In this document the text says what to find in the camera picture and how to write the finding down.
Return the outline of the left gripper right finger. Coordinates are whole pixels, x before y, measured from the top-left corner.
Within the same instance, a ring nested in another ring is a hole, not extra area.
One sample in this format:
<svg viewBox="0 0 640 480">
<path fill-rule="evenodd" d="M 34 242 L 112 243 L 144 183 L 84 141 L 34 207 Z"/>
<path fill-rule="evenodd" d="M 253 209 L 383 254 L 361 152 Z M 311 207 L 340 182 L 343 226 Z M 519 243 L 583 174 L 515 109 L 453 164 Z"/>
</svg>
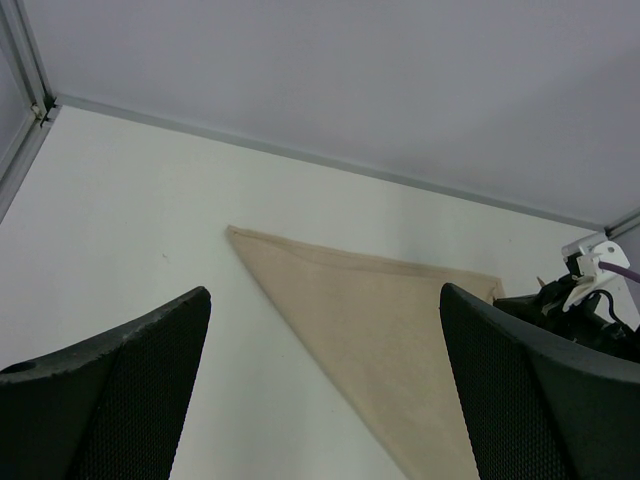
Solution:
<svg viewBox="0 0 640 480">
<path fill-rule="evenodd" d="M 639 357 L 440 295 L 446 349 L 483 479 L 636 479 Z"/>
</svg>

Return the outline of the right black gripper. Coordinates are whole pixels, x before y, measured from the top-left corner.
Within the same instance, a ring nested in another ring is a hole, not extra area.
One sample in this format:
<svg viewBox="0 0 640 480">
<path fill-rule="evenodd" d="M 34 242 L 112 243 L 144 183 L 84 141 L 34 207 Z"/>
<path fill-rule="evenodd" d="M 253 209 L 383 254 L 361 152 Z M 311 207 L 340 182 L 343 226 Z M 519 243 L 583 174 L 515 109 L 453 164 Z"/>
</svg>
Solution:
<svg viewBox="0 0 640 480">
<path fill-rule="evenodd" d="M 570 275 L 542 286 L 535 295 L 500 298 L 493 306 L 520 320 L 590 349 L 625 360 L 639 359 L 639 330 L 616 314 L 613 295 L 596 289 L 567 311 L 564 302 L 577 282 Z"/>
</svg>

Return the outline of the beige cloth napkin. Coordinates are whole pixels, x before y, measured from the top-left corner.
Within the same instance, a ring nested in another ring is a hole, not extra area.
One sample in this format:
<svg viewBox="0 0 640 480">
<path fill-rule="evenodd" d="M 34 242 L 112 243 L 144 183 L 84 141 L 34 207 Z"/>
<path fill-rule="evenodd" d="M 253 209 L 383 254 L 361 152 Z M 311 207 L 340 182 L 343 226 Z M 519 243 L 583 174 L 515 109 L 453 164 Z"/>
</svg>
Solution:
<svg viewBox="0 0 640 480">
<path fill-rule="evenodd" d="M 500 279 L 229 227 L 245 268 L 410 479 L 478 477 L 439 314 L 452 283 L 485 302 Z"/>
</svg>

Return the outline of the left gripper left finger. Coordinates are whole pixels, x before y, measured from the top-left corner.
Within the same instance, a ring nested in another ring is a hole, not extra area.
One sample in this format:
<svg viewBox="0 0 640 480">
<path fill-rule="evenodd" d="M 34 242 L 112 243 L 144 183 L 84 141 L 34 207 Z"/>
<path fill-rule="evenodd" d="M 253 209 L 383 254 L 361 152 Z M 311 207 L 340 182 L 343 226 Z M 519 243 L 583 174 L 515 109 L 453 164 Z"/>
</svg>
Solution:
<svg viewBox="0 0 640 480">
<path fill-rule="evenodd" d="M 167 479 L 211 313 L 203 287 L 1 372 L 4 479 Z"/>
</svg>

